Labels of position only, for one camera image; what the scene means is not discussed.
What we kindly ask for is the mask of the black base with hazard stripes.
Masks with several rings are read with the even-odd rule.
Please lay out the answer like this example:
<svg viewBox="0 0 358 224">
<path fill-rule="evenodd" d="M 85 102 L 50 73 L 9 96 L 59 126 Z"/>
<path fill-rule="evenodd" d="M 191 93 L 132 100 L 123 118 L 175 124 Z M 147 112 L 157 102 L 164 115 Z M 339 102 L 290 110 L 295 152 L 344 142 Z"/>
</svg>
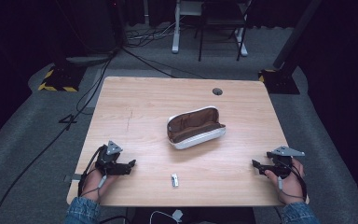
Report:
<svg viewBox="0 0 358 224">
<path fill-rule="evenodd" d="M 293 78 L 286 76 L 281 70 L 260 70 L 258 79 L 264 83 L 269 94 L 299 94 Z"/>
<path fill-rule="evenodd" d="M 52 66 L 39 85 L 40 91 L 79 91 L 80 82 L 87 68 L 75 65 Z"/>
</svg>

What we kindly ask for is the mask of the grey tape strip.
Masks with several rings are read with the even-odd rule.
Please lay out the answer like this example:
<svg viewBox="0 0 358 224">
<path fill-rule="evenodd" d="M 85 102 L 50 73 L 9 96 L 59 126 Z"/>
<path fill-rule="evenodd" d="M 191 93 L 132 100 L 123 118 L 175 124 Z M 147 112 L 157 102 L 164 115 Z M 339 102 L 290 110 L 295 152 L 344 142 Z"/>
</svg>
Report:
<svg viewBox="0 0 358 224">
<path fill-rule="evenodd" d="M 63 182 L 70 183 L 72 181 L 80 181 L 81 175 L 73 174 L 73 175 L 66 175 L 63 179 Z"/>
</svg>

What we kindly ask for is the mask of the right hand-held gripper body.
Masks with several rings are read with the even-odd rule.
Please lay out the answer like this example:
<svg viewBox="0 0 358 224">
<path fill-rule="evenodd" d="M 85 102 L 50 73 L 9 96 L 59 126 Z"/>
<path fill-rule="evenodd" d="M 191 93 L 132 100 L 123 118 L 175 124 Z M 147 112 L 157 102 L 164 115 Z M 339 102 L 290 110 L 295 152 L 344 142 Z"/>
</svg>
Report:
<svg viewBox="0 0 358 224">
<path fill-rule="evenodd" d="M 286 178 L 292 172 L 292 158 L 304 157 L 303 151 L 298 151 L 290 147 L 281 146 L 267 152 L 267 157 L 274 163 L 271 171 L 281 178 Z"/>
</svg>

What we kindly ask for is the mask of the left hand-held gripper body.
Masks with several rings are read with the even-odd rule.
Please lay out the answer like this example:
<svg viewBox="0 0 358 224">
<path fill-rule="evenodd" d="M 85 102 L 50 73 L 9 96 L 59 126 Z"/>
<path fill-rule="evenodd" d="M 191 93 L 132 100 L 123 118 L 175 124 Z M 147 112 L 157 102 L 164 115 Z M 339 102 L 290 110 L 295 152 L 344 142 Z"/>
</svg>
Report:
<svg viewBox="0 0 358 224">
<path fill-rule="evenodd" d="M 124 168 L 120 166 L 120 163 L 117 163 L 117 159 L 120 156 L 121 151 L 122 148 L 113 141 L 109 141 L 107 145 L 102 145 L 99 147 L 99 153 L 95 167 L 103 175 L 119 175 L 119 169 Z"/>
</svg>

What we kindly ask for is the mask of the white pencil case brown lining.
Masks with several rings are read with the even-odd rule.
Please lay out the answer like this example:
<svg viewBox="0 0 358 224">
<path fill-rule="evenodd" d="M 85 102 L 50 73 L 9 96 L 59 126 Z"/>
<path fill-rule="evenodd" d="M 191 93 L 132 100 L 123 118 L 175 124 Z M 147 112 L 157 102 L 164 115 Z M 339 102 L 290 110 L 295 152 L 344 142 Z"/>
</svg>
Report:
<svg viewBox="0 0 358 224">
<path fill-rule="evenodd" d="M 171 116 L 167 120 L 168 139 L 176 149 L 193 147 L 225 133 L 226 125 L 219 121 L 219 111 L 211 105 Z"/>
</svg>

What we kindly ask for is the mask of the white desk frame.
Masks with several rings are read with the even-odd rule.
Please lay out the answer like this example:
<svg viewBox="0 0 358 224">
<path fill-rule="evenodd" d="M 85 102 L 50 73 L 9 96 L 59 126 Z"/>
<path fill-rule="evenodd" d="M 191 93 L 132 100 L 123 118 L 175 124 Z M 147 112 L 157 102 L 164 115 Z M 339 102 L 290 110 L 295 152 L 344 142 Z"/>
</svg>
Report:
<svg viewBox="0 0 358 224">
<path fill-rule="evenodd" d="M 172 40 L 172 53 L 179 52 L 180 43 L 180 21 L 185 16 L 200 16 L 201 15 L 201 1 L 200 0 L 175 0 L 174 10 L 174 32 Z M 245 29 L 237 28 L 234 31 L 239 51 L 241 56 L 245 57 L 248 55 L 248 51 L 241 41 L 244 39 Z"/>
</svg>

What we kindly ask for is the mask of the person's left hand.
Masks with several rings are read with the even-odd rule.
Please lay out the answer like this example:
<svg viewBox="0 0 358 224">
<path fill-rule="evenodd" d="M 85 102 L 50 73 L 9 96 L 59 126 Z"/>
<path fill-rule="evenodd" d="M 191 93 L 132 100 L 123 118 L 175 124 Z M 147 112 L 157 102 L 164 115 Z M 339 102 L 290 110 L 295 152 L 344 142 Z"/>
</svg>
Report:
<svg viewBox="0 0 358 224">
<path fill-rule="evenodd" d="M 116 175 L 108 175 L 103 178 L 98 170 L 92 171 L 86 178 L 81 197 L 98 202 L 116 181 Z"/>
</svg>

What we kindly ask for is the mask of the black chair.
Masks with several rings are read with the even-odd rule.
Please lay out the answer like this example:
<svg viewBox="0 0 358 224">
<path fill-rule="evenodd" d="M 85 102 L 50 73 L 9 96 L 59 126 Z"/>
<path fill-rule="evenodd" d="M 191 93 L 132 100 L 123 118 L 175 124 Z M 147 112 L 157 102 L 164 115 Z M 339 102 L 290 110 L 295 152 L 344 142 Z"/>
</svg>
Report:
<svg viewBox="0 0 358 224">
<path fill-rule="evenodd" d="M 244 45 L 248 11 L 252 0 L 203 0 L 201 4 L 200 21 L 196 34 L 200 34 L 199 56 L 201 61 L 204 31 L 205 30 L 231 30 L 230 37 L 235 36 L 238 47 L 238 61 Z"/>
</svg>

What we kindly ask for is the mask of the black slanted stand pole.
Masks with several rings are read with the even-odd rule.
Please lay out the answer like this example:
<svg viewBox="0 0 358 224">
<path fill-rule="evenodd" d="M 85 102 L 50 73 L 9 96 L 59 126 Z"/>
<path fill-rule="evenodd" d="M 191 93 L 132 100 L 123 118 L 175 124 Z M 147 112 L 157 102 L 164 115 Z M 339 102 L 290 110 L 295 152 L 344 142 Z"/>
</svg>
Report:
<svg viewBox="0 0 358 224">
<path fill-rule="evenodd" d="M 275 59 L 273 66 L 277 69 L 282 69 L 289 61 L 289 56 L 295 52 L 295 46 L 299 42 L 301 35 L 304 33 L 308 24 L 310 23 L 314 13 L 321 4 L 322 0 L 311 0 L 304 13 L 296 24 L 291 35 L 282 47 L 280 53 Z"/>
</svg>

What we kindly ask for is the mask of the person's right hand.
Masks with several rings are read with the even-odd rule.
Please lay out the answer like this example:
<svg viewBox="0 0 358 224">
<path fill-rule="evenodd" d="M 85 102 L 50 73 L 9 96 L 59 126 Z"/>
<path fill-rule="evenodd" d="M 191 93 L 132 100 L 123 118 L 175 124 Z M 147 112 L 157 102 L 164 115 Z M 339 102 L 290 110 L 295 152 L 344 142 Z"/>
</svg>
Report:
<svg viewBox="0 0 358 224">
<path fill-rule="evenodd" d="M 280 181 L 273 172 L 270 176 L 267 176 L 278 192 L 279 201 L 284 204 L 304 203 L 306 201 L 306 196 L 303 195 L 301 183 L 297 178 L 298 176 L 304 176 L 303 165 L 296 159 L 292 159 L 292 163 L 294 172 L 281 181 L 281 188 L 279 188 Z"/>
</svg>

